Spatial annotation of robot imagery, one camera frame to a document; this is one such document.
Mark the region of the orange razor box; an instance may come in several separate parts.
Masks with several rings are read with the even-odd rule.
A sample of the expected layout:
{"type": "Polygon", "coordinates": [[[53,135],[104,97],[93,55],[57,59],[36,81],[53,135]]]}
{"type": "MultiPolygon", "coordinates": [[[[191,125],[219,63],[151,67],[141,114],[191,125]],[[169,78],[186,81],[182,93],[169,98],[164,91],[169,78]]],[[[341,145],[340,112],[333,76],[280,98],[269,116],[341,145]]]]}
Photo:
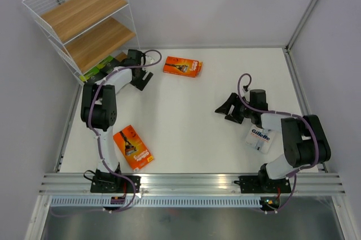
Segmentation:
{"type": "Polygon", "coordinates": [[[202,61],[168,56],[163,67],[163,72],[195,78],[200,74],[202,65],[202,61]]]}
{"type": "Polygon", "coordinates": [[[133,172],[138,172],[154,160],[132,125],[114,134],[113,140],[133,172]]]}

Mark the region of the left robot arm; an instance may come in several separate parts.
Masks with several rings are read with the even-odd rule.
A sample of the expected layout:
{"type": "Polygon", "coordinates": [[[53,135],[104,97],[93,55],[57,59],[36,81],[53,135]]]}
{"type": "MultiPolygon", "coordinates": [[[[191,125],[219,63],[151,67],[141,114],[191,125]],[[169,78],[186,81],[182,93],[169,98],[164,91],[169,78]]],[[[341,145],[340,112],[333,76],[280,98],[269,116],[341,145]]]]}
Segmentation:
{"type": "Polygon", "coordinates": [[[81,120],[94,132],[98,147],[99,164],[97,172],[109,173],[103,185],[112,193],[122,189],[120,162],[116,156],[113,141],[113,126],[117,120],[117,93],[126,85],[142,91],[149,83],[153,73],[147,67],[158,64],[148,59],[153,50],[130,49],[121,61],[112,58],[101,68],[101,79],[83,85],[81,99],[81,120]]]}

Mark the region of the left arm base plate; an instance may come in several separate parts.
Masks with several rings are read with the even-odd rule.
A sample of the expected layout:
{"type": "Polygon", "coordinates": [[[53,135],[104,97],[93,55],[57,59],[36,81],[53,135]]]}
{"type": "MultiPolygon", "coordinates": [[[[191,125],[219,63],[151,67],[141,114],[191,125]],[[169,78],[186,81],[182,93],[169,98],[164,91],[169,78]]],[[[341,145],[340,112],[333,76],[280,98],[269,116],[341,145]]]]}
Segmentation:
{"type": "Polygon", "coordinates": [[[138,193],[140,189],[140,176],[125,175],[129,180],[117,177],[111,173],[99,172],[93,176],[90,193],[138,193]]]}

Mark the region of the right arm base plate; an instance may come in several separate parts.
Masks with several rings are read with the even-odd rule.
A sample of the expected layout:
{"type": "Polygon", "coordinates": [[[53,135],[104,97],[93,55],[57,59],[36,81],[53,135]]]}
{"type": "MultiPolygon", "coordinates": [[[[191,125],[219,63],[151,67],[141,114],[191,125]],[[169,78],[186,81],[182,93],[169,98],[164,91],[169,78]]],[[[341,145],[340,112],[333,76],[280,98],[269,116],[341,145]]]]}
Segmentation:
{"type": "Polygon", "coordinates": [[[234,184],[240,187],[242,194],[289,194],[292,191],[289,180],[261,180],[258,176],[239,176],[234,184]]]}

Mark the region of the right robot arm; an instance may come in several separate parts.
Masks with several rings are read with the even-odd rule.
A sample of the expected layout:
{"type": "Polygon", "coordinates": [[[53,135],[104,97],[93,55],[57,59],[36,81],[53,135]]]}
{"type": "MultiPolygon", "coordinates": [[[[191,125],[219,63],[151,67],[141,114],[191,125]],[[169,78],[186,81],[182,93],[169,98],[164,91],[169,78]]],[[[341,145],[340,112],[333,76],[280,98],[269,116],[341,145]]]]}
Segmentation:
{"type": "Polygon", "coordinates": [[[215,112],[237,124],[249,119],[252,126],[245,143],[259,152],[267,153],[275,134],[281,134],[283,153],[263,164],[256,176],[256,183],[264,192],[272,191],[299,171],[331,158],[331,149],[319,118],[270,111],[263,89],[244,89],[243,96],[231,93],[215,112]]]}

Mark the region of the black green razor box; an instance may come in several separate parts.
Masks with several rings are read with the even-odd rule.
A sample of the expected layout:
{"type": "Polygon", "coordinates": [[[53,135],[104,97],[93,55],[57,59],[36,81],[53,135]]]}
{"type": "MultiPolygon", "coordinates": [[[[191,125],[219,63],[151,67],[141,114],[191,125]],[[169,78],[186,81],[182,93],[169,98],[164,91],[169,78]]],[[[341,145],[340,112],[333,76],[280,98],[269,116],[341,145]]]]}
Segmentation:
{"type": "Polygon", "coordinates": [[[94,67],[88,72],[86,72],[84,75],[80,76],[80,80],[82,82],[90,82],[95,83],[105,77],[105,74],[101,72],[98,68],[94,67]]]}
{"type": "Polygon", "coordinates": [[[111,73],[113,69],[118,66],[120,66],[120,62],[112,56],[106,57],[104,60],[102,60],[99,64],[96,65],[97,69],[99,69],[100,72],[105,75],[111,73]]]}

